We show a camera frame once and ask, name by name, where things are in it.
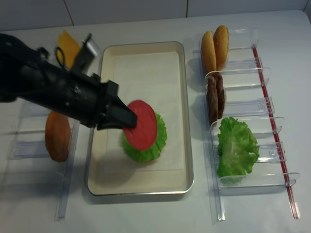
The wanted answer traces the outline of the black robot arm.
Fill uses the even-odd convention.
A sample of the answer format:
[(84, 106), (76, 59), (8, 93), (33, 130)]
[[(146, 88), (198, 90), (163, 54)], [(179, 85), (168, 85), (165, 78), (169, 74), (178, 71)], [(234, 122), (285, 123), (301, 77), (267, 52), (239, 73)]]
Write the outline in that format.
[(91, 35), (75, 57), (73, 67), (49, 63), (45, 48), (36, 50), (18, 38), (0, 36), (0, 100), (25, 99), (73, 118), (89, 128), (134, 128), (137, 115), (118, 97), (119, 86), (86, 75), (99, 48)]

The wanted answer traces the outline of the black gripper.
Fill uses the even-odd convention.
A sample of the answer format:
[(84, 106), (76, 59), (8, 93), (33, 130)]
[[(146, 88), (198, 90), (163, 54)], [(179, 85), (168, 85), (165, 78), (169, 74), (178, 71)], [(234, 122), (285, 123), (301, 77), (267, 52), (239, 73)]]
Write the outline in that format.
[(66, 81), (64, 90), (72, 92), (65, 101), (69, 117), (98, 130), (137, 126), (138, 117), (118, 97), (119, 85), (115, 82), (102, 83), (96, 74), (88, 77), (70, 71), (63, 71), (62, 78)]

